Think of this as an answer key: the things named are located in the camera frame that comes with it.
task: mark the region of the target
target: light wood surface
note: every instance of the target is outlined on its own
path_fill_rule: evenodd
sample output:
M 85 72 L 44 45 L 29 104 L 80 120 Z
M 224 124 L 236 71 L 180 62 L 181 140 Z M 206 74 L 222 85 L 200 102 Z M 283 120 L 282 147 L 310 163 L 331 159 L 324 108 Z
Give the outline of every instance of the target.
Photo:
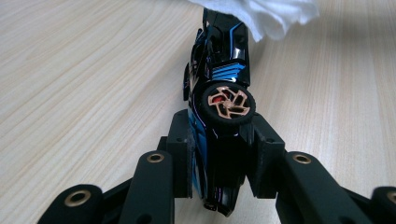
M 250 41 L 249 88 L 287 150 L 370 197 L 396 186 L 396 2 L 318 1 L 285 39 Z M 184 0 L 0 1 L 0 223 L 35 223 L 76 184 L 109 190 L 175 112 L 202 8 Z M 176 223 L 277 223 L 248 182 L 234 213 L 176 200 Z

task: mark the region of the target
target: tire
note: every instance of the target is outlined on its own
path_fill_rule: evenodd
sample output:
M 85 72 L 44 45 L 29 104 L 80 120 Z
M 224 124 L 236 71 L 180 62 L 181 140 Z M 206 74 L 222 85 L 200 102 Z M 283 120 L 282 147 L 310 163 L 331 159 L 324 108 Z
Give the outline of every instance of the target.
M 209 86 L 202 95 L 201 106 L 205 118 L 221 127 L 249 123 L 256 111 L 250 92 L 232 82 Z
M 190 95 L 190 64 L 187 63 L 186 68 L 184 69 L 184 78 L 183 78 L 183 100 L 188 101 Z

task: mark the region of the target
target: car body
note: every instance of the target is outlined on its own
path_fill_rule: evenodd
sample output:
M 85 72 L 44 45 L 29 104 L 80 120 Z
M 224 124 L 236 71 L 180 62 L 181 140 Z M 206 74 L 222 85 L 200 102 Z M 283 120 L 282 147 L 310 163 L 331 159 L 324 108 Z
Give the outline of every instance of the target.
M 250 121 L 248 29 L 232 15 L 204 9 L 184 74 L 183 95 L 195 141 L 192 180 L 204 207 L 229 216 L 246 176 Z

